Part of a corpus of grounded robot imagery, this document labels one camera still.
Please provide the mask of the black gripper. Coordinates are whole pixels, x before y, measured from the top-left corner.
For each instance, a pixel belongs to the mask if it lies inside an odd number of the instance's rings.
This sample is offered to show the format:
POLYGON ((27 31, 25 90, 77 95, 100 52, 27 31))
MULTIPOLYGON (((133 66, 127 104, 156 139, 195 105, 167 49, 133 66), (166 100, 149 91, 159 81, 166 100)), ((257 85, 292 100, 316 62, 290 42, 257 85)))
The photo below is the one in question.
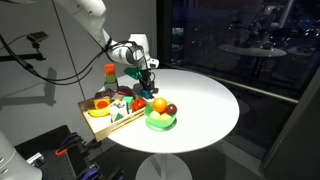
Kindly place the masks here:
POLYGON ((140 73, 142 77, 139 79, 139 82, 143 86, 143 89, 150 91, 149 88, 152 88, 152 93, 157 94, 159 89, 154 86, 155 74, 150 69, 141 70, 140 73))

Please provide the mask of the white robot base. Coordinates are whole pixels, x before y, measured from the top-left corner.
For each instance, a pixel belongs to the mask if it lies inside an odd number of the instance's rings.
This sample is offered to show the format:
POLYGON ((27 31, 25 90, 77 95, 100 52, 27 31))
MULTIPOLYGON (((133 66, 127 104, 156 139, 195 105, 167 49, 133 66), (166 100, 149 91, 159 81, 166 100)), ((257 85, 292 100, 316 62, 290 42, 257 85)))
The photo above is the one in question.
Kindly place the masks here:
POLYGON ((41 170, 28 164, 0 131, 0 180, 41 179, 41 170))

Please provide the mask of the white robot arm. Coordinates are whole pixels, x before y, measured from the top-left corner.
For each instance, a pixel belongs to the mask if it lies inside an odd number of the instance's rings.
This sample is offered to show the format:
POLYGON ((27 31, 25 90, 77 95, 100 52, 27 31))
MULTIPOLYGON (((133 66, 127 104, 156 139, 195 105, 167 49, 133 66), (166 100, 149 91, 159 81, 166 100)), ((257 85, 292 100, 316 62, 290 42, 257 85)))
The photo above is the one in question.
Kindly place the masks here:
POLYGON ((131 34, 128 40, 114 41, 103 28, 106 6, 102 0, 54 0, 62 6, 97 42, 112 62, 133 65, 137 68, 142 87, 153 91, 155 81, 152 69, 159 61, 150 56, 149 43, 145 34, 131 34))

